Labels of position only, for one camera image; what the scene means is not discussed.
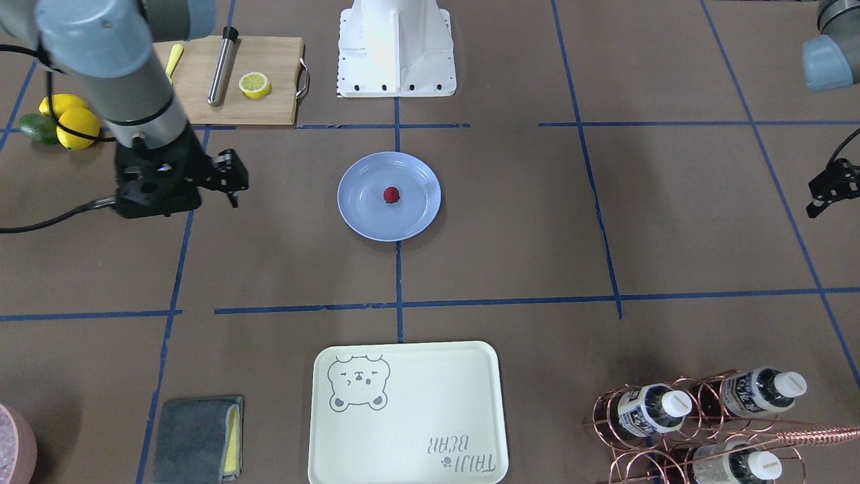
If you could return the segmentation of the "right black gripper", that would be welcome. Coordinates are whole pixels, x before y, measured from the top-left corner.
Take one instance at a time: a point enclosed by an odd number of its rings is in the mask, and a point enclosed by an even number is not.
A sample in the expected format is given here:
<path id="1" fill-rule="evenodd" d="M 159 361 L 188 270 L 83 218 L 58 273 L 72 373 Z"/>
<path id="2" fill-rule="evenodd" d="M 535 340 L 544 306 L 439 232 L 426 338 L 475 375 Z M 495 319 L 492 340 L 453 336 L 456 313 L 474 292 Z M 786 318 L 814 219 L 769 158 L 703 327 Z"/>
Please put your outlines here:
<path id="1" fill-rule="evenodd" d="M 114 156 L 114 211 L 124 218 L 170 216 L 202 205 L 201 189 L 224 193 L 234 208 L 239 192 L 249 189 L 249 172 L 234 149 L 211 157 L 193 128 L 185 128 L 159 148 L 136 136 L 131 147 L 118 146 Z"/>

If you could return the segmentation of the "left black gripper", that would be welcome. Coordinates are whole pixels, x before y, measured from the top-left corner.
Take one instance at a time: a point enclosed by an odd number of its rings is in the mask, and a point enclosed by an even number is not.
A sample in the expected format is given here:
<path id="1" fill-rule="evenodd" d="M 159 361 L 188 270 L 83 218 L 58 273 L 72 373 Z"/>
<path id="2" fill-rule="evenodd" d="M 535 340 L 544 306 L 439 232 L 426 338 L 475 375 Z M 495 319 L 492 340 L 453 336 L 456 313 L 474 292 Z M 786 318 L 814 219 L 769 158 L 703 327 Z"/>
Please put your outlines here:
<path id="1" fill-rule="evenodd" d="M 825 169 L 808 182 L 813 199 L 806 206 L 809 218 L 816 218 L 830 205 L 855 199 L 859 196 L 859 166 L 848 159 L 835 159 L 826 163 Z"/>

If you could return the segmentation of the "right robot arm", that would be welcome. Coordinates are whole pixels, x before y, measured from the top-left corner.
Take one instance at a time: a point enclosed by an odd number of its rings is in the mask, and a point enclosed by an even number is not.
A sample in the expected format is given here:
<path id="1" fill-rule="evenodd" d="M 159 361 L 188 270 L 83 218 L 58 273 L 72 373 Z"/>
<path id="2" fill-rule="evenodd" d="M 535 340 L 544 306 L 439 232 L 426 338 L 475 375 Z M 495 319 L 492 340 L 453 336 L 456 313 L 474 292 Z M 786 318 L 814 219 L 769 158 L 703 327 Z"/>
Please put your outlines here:
<path id="1" fill-rule="evenodd" d="M 116 142 L 116 193 L 56 217 L 111 208 L 124 218 L 169 216 L 202 205 L 200 190 L 231 206 L 249 175 L 232 149 L 206 154 L 155 52 L 160 41 L 190 41 L 217 24 L 214 1 L 3 1 L 9 46 L 52 74 L 77 81 Z"/>

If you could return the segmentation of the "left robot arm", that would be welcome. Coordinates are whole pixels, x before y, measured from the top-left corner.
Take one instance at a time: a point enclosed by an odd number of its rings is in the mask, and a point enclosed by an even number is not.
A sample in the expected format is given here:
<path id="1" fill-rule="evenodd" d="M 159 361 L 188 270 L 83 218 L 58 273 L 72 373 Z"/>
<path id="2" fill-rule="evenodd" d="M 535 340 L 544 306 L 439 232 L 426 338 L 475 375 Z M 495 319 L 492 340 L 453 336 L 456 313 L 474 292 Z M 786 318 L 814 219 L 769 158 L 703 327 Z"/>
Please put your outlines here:
<path id="1" fill-rule="evenodd" d="M 813 92 L 836 91 L 859 83 L 859 2 L 818 1 L 819 34 L 802 47 L 806 86 Z M 821 215 L 836 202 L 859 196 L 859 168 L 841 155 L 857 140 L 858 129 L 839 144 L 825 169 L 808 183 L 812 197 L 806 206 L 809 218 Z"/>

